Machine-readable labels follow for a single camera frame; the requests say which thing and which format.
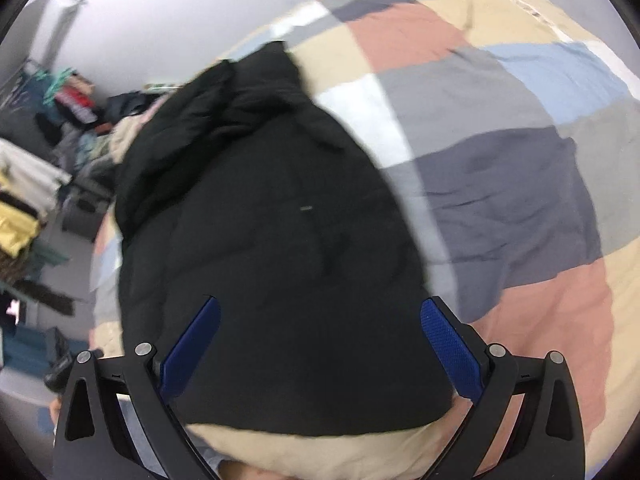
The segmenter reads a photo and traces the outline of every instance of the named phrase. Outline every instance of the black jacket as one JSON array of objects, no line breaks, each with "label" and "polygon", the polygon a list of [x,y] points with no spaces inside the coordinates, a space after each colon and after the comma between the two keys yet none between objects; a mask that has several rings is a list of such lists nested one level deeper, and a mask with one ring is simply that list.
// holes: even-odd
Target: black jacket
[{"label": "black jacket", "polygon": [[452,390],[420,329],[422,265],[381,175],[281,43],[171,97],[122,164],[127,352],[166,355],[207,295],[218,334],[183,422],[301,435],[415,428]]}]

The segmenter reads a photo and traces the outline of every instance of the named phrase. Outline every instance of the metal screw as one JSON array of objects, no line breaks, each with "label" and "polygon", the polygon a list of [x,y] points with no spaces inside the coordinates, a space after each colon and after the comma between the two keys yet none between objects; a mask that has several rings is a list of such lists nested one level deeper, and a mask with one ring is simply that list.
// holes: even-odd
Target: metal screw
[{"label": "metal screw", "polygon": [[564,356],[555,350],[549,354],[549,358],[558,365],[564,361]]},{"label": "metal screw", "polygon": [[91,359],[91,352],[84,350],[78,354],[77,359],[79,363],[85,363]]},{"label": "metal screw", "polygon": [[489,346],[489,354],[494,357],[504,357],[505,355],[507,355],[507,351],[504,349],[504,346],[494,344]]},{"label": "metal screw", "polygon": [[138,355],[147,355],[151,352],[151,343],[140,343],[136,346],[136,354]]}]

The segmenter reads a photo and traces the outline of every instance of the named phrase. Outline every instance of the yellow garment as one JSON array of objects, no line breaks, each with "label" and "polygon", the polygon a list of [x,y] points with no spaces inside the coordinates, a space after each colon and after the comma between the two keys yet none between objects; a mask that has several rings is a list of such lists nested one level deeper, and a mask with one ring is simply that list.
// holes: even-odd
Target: yellow garment
[{"label": "yellow garment", "polygon": [[38,221],[19,209],[0,202],[0,248],[12,257],[40,232]]}]

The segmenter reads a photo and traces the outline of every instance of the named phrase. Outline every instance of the patchwork bedspread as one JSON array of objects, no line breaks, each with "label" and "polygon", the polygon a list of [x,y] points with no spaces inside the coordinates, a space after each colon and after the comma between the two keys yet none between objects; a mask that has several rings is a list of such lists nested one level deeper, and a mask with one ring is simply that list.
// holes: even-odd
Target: patchwork bedspread
[{"label": "patchwork bedspread", "polygon": [[385,175],[430,290],[486,341],[566,356],[590,478],[640,409],[640,80],[547,0],[315,0],[221,57],[273,40]]}]

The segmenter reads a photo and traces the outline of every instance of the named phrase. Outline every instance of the blue gripper pad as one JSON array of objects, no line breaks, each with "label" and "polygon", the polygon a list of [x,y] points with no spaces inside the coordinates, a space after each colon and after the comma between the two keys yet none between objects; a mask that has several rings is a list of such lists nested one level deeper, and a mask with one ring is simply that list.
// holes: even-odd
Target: blue gripper pad
[{"label": "blue gripper pad", "polygon": [[482,395],[478,361],[433,300],[422,304],[420,323],[458,394],[474,404],[478,402]]},{"label": "blue gripper pad", "polygon": [[183,393],[219,326],[220,305],[211,297],[162,361],[159,391],[164,402]]}]

